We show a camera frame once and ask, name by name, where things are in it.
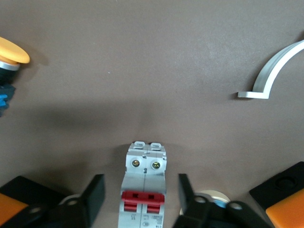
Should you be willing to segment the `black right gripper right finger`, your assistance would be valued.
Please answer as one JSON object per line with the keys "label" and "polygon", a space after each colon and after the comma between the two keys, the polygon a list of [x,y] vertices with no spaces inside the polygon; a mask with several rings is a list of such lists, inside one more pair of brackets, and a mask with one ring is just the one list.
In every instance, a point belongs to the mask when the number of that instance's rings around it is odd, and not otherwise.
{"label": "black right gripper right finger", "polygon": [[247,204],[230,201],[218,206],[209,195],[195,194],[187,174],[179,174],[179,199],[183,214],[174,228],[262,228],[264,220]]}

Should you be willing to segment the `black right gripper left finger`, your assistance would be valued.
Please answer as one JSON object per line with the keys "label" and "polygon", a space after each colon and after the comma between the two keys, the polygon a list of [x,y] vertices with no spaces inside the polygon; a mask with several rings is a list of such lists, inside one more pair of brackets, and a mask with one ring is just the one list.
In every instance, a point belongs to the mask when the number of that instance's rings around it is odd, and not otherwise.
{"label": "black right gripper left finger", "polygon": [[48,213],[47,228],[92,227],[105,199],[105,176],[93,177],[82,194],[63,199]]}

